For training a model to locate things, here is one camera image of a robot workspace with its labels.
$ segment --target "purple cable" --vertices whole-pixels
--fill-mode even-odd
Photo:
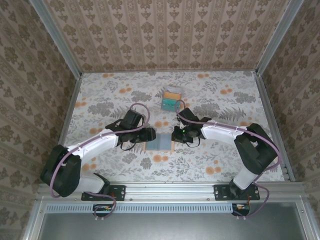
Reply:
[[[244,133],[249,134],[249,135],[251,135],[251,136],[254,136],[254,137],[256,137],[256,138],[264,141],[264,142],[267,143],[268,145],[270,145],[270,147],[272,147],[273,150],[276,152],[276,154],[277,154],[277,156],[278,156],[278,161],[276,162],[276,164],[267,167],[263,172],[268,171],[268,170],[271,170],[271,169],[274,169],[274,168],[276,168],[276,167],[281,163],[281,161],[282,161],[282,156],[281,156],[281,153],[279,152],[278,148],[277,148],[272,142],[270,142],[268,139],[264,138],[263,136],[260,136],[260,135],[258,135],[258,134],[256,134],[256,133],[251,132],[251,131],[248,131],[248,130],[246,130],[246,129],[240,128],[240,127],[238,127],[238,126],[232,126],[232,125],[228,125],[228,124],[224,124],[224,123],[219,123],[219,122],[212,123],[212,122],[200,122],[200,121],[191,121],[191,120],[188,120],[188,119],[184,118],[183,116],[181,116],[181,115],[179,114],[179,110],[178,110],[178,108],[177,108],[177,103],[178,103],[178,102],[183,103],[184,108],[186,108],[186,104],[185,104],[184,101],[182,101],[182,100],[177,100],[177,101],[175,102],[175,105],[174,105],[175,112],[176,112],[176,114],[177,114],[177,116],[178,116],[179,118],[181,118],[182,120],[184,120],[184,121],[186,121],[186,122],[188,122],[188,123],[191,123],[191,124],[202,124],[202,125],[219,126],[219,127],[224,127],[224,128],[228,128],[228,129],[231,129],[231,130],[241,131],[241,132],[244,132]],[[267,201],[268,201],[268,199],[269,199],[269,196],[270,196],[269,190],[268,190],[266,187],[261,186],[261,185],[258,185],[258,184],[255,182],[255,181],[258,180],[258,178],[261,177],[261,175],[262,175],[262,174],[260,174],[259,176],[256,177],[256,179],[253,181],[253,184],[256,185],[258,188],[262,188],[262,189],[266,190],[266,192],[267,192],[266,198],[265,198],[265,200],[263,201],[262,205],[258,208],[258,210],[255,211],[254,213],[250,214],[250,215],[247,215],[246,218],[252,217],[252,216],[256,215],[256,214],[266,205],[266,203],[267,203]]]
[[[113,196],[105,195],[105,194],[97,194],[97,193],[93,193],[93,192],[90,192],[90,191],[86,191],[85,193],[86,193],[86,194],[90,194],[90,195],[92,195],[92,196],[105,197],[105,198],[109,198],[109,199],[113,200],[113,208],[111,209],[111,211],[110,211],[106,216],[103,217],[104,219],[109,218],[109,217],[111,216],[111,214],[116,210],[117,200],[116,200]],[[94,209],[93,215],[94,215],[96,218],[99,218],[99,217],[97,216],[97,210],[100,209],[100,208],[103,208],[103,206],[97,206],[97,207]]]
[[[57,176],[57,173],[58,173],[60,167],[62,166],[62,164],[64,163],[64,161],[65,161],[72,153],[74,153],[74,152],[77,151],[78,149],[83,148],[83,147],[86,146],[87,144],[89,144],[89,143],[91,143],[91,142],[93,142],[93,141],[95,141],[95,140],[97,140],[97,139],[99,139],[99,138],[101,138],[101,137],[105,137],[105,136],[112,135],[112,134],[132,133],[132,132],[135,132],[135,131],[138,131],[138,130],[144,128],[144,127],[148,124],[148,122],[149,122],[149,120],[150,120],[150,111],[149,111],[149,109],[147,108],[147,106],[144,105],[144,104],[142,104],[142,103],[134,103],[134,104],[132,104],[132,105],[130,106],[130,110],[131,110],[131,109],[133,108],[133,106],[135,106],[135,105],[143,106],[143,107],[146,109],[147,113],[148,113],[148,117],[147,117],[147,119],[146,119],[146,121],[144,122],[143,125],[141,125],[140,127],[135,128],[135,129],[131,129],[131,130],[111,131],[111,132],[104,133],[104,134],[102,134],[102,135],[98,135],[98,136],[96,136],[96,137],[94,137],[94,138],[92,138],[92,139],[89,139],[88,141],[85,141],[84,143],[82,143],[82,144],[79,145],[78,147],[75,147],[74,149],[70,150],[70,151],[61,159],[61,161],[58,163],[58,165],[56,166],[56,168],[55,168],[55,170],[54,170],[54,172],[53,172],[53,175],[52,175],[52,178],[51,178],[51,182],[50,182],[50,185],[49,185],[49,186],[50,186],[50,194],[51,194],[51,196],[52,196],[53,198],[57,199],[57,198],[60,197],[60,195],[55,195],[55,193],[54,193],[54,189],[53,189],[53,187],[54,187],[54,182],[55,182],[55,179],[56,179],[56,176]]]

